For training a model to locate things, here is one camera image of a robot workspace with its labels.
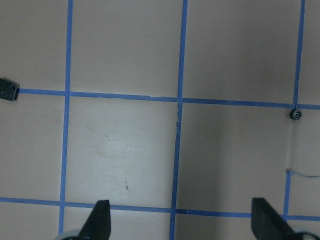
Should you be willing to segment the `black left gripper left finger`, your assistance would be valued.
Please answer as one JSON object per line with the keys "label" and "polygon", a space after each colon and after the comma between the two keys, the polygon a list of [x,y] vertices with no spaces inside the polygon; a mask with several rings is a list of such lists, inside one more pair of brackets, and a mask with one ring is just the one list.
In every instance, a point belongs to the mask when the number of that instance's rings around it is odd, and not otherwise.
{"label": "black left gripper left finger", "polygon": [[77,238],[80,240],[108,240],[111,235],[111,212],[109,200],[99,200]]}

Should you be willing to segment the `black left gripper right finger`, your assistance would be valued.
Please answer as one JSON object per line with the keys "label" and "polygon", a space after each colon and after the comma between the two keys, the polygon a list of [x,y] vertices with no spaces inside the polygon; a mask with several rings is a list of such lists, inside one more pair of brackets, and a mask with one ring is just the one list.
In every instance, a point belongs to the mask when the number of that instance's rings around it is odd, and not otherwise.
{"label": "black left gripper right finger", "polygon": [[300,235],[260,197],[251,202],[251,230],[257,240],[299,240]]}

